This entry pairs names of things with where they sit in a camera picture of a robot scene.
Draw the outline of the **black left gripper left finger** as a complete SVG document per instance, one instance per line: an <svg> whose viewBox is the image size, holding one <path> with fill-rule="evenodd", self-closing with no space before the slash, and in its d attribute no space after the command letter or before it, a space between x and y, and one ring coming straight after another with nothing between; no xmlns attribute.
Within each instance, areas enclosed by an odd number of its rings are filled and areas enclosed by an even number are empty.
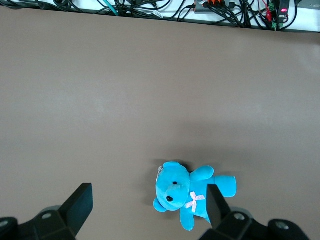
<svg viewBox="0 0 320 240"><path fill-rule="evenodd" d="M62 204L43 209L19 224L15 217L0 219L2 240L75 240L94 207L93 186L81 184Z"/></svg>

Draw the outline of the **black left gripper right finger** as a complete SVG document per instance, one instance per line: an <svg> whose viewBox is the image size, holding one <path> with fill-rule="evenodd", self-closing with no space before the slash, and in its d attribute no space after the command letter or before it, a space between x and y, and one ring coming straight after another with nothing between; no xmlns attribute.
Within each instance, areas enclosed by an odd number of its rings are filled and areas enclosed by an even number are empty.
<svg viewBox="0 0 320 240"><path fill-rule="evenodd" d="M206 209L211 228L201 240L308 240L309 237L295 223L272 219L265 226L240 208L231 209L219 188L207 187Z"/></svg>

